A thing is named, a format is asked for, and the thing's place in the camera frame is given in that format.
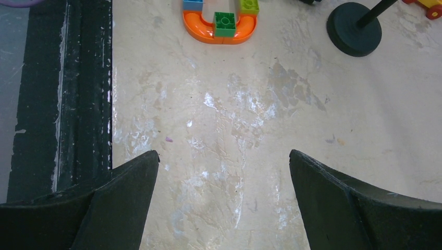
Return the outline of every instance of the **toy wheel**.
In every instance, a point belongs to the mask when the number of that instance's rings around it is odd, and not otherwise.
[[[402,0],[402,2],[404,2],[406,4],[412,4],[412,3],[416,2],[416,0]]]
[[[442,5],[435,5],[427,11],[427,18],[430,20],[437,19],[442,16]]]

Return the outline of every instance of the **yellow toy car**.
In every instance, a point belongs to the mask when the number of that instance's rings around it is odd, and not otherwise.
[[[442,16],[442,0],[402,0],[406,4],[417,3],[427,9],[426,17],[430,20]]]

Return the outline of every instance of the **toy block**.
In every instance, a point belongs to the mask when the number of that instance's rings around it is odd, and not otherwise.
[[[239,12],[241,14],[258,15],[260,12],[258,0],[239,0]]]
[[[235,14],[215,12],[213,17],[213,30],[215,37],[234,37],[236,33]]]
[[[183,10],[203,11],[203,0],[183,0]]]

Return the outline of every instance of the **scratched surface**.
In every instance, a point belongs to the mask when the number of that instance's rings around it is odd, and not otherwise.
[[[17,125],[17,105],[28,29],[28,9],[0,6],[0,203],[6,202]]]
[[[344,2],[261,1],[251,40],[223,46],[185,31],[180,1],[114,1],[114,166],[161,155],[140,249],[308,249],[291,149],[442,202],[442,20],[397,2],[351,58],[325,30]]]

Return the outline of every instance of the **black pole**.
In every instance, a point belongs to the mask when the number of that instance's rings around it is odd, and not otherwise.
[[[382,12],[393,5],[397,0],[382,0],[376,6],[373,7],[367,14],[365,14],[361,19],[356,22],[356,26],[360,29],[364,28],[373,19],[379,16]]]

